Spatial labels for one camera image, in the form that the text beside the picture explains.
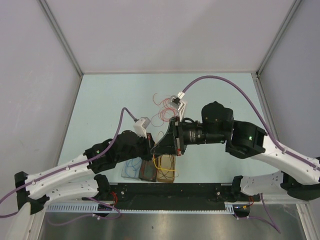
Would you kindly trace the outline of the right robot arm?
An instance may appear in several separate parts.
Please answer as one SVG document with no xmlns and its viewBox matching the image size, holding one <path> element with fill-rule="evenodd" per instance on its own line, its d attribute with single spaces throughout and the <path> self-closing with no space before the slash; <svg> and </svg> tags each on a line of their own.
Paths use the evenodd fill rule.
<svg viewBox="0 0 320 240">
<path fill-rule="evenodd" d="M 218 102 L 205 105 L 202 121 L 172 117 L 164 136 L 151 149 L 155 156 L 185 153 L 188 145 L 225 144 L 226 153 L 254 159 L 278 169 L 260 176 L 235 176 L 231 196 L 242 201 L 259 194 L 288 194 L 311 201 L 320 197 L 320 161 L 281 145 L 257 125 L 234 119 L 233 111 Z"/>
</svg>

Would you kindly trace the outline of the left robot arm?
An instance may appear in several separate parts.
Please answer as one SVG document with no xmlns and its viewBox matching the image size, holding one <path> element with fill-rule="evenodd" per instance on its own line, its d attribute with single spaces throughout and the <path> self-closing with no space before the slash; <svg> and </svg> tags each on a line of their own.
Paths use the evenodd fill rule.
<svg viewBox="0 0 320 240">
<path fill-rule="evenodd" d="M 71 161 L 37 174 L 24 171 L 14 176 L 17 207 L 30 203 L 35 214 L 45 206 L 59 201 L 81 198 L 106 200 L 111 193 L 110 183 L 102 172 L 113 169 L 118 163 L 141 158 L 152 159 L 155 142 L 150 133 L 146 137 L 126 130 L 115 139 L 97 143 Z"/>
</svg>

